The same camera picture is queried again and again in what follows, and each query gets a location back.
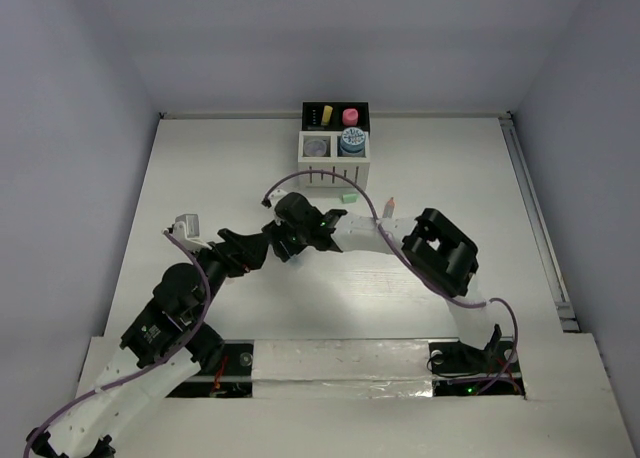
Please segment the clear jar of paperclips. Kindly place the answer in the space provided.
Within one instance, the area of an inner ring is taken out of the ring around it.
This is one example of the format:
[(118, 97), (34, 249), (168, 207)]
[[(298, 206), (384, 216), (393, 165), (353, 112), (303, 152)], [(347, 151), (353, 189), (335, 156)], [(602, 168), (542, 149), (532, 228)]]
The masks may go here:
[(303, 144), (304, 157), (326, 157), (330, 153), (330, 140), (326, 137), (307, 137)]

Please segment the orange highlighter marker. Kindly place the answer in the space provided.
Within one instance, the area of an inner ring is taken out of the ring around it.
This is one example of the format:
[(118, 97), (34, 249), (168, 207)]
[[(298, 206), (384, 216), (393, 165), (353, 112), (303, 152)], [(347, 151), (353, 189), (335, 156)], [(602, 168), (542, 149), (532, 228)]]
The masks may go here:
[(395, 200), (394, 200), (394, 198), (393, 198), (393, 197), (391, 197), (391, 198), (390, 198), (390, 199), (385, 203), (385, 206), (384, 206), (384, 209), (383, 209), (383, 215), (382, 215), (382, 217), (383, 217), (384, 219), (390, 219), (390, 218), (392, 218), (392, 217), (393, 217), (393, 215), (394, 215), (395, 206), (396, 206), (396, 204), (395, 204)]

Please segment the yellow marker cap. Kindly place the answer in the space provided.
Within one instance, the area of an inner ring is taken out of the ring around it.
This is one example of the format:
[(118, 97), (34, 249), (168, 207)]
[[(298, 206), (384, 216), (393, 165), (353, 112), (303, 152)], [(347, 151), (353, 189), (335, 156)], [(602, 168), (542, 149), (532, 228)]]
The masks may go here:
[(323, 107), (322, 117), (321, 117), (321, 125), (323, 127), (328, 126), (330, 124), (332, 113), (333, 113), (333, 107), (332, 106), (325, 105)]

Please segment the pink-capped tube of crayons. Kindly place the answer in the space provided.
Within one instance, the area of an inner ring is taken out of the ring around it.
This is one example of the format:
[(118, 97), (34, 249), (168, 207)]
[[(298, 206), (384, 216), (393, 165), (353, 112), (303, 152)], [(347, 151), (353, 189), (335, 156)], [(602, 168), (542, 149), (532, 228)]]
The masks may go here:
[(355, 127), (359, 122), (359, 111), (356, 108), (346, 108), (341, 116), (342, 125), (345, 127)]

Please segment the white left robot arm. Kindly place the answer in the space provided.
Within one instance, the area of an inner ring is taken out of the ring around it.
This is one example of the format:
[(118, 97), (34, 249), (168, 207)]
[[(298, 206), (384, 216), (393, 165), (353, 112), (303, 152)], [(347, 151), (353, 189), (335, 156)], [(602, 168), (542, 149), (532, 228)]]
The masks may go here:
[(268, 241), (222, 229), (207, 244), (181, 226), (163, 233), (186, 262), (164, 272), (91, 390), (29, 434), (25, 456), (111, 457), (180, 383), (219, 366), (224, 341), (204, 319), (226, 279), (262, 267)]

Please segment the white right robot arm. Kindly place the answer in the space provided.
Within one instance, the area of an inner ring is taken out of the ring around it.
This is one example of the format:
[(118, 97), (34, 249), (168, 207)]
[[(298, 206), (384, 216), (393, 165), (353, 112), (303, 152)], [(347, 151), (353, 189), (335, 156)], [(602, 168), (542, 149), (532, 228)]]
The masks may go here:
[(307, 248), (393, 255), (447, 302), (462, 362), (482, 370), (496, 359), (501, 330), (489, 317), (475, 279), (478, 248), (440, 211), (426, 208), (416, 218), (403, 219), (366, 217), (344, 209), (323, 213), (302, 194), (279, 189), (262, 204), (274, 213), (263, 232), (281, 261)]

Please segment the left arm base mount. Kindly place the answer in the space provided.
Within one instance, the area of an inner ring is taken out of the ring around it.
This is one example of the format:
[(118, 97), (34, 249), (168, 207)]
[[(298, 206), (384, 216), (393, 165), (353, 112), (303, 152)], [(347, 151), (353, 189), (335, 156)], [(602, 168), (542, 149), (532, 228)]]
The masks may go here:
[(168, 398), (251, 398), (253, 395), (254, 341), (226, 342), (220, 361), (172, 390)]

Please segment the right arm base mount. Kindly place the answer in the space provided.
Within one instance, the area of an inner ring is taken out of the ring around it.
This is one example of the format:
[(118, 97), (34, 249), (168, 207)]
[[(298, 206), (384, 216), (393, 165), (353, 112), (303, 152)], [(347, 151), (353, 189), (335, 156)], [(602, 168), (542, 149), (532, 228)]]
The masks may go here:
[(460, 341), (430, 342), (426, 368), (434, 397), (526, 396), (514, 343), (498, 325), (482, 350)]

